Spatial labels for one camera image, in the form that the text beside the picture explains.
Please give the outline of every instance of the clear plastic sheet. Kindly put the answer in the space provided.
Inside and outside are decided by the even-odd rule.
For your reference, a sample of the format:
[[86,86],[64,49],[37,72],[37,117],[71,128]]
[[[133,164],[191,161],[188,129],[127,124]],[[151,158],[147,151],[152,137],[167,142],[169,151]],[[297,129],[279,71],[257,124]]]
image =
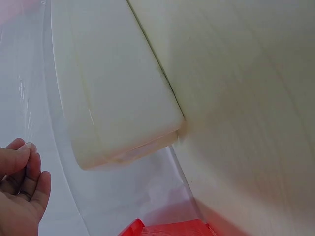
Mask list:
[[[0,1],[1,12],[8,2]],[[39,235],[114,236],[138,217],[147,225],[198,218],[169,147],[120,170],[79,168],[57,87],[50,2],[12,2],[17,9],[0,21],[0,145],[34,142],[52,174]]]

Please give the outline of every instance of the finger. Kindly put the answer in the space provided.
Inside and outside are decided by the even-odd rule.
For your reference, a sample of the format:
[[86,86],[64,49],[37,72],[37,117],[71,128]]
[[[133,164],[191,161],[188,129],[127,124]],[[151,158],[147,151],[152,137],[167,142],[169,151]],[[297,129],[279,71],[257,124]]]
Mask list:
[[[6,146],[5,149],[12,149],[12,150],[17,150],[21,146],[25,144],[24,140],[21,138],[17,138],[13,140],[8,146]],[[3,180],[4,175],[0,175],[0,181]]]
[[31,198],[30,203],[36,210],[38,221],[43,217],[47,208],[51,190],[51,175],[49,172],[44,171],[40,174],[36,190]]
[[0,190],[3,193],[8,193],[11,195],[16,195],[20,191],[22,182],[25,177],[25,168],[18,171],[17,173],[8,175],[4,177],[0,184]]
[[29,156],[30,149],[26,145],[18,150],[0,148],[0,175],[10,175],[23,169]]
[[36,152],[30,154],[28,164],[26,166],[26,174],[21,186],[20,193],[17,197],[21,197],[26,201],[30,201],[40,176],[40,155]]

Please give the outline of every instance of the skin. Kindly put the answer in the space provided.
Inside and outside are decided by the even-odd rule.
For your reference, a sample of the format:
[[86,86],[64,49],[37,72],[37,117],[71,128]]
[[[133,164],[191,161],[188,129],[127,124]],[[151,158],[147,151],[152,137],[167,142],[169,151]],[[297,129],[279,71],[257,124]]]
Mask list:
[[40,166],[36,146],[23,139],[0,148],[0,236],[38,235],[51,190]]

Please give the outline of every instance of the red plastic object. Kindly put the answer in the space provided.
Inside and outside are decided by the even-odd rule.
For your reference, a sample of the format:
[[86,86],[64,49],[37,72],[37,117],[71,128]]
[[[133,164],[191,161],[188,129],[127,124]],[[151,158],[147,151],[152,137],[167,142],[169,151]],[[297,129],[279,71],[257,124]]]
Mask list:
[[136,219],[118,236],[218,236],[208,224],[191,220],[167,225],[144,226]]

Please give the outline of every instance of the white wall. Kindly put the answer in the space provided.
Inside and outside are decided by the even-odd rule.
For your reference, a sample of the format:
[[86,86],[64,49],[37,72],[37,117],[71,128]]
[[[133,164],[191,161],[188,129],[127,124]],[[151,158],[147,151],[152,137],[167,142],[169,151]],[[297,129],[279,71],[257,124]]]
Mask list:
[[315,2],[130,0],[188,122],[174,145],[225,235],[315,235]]

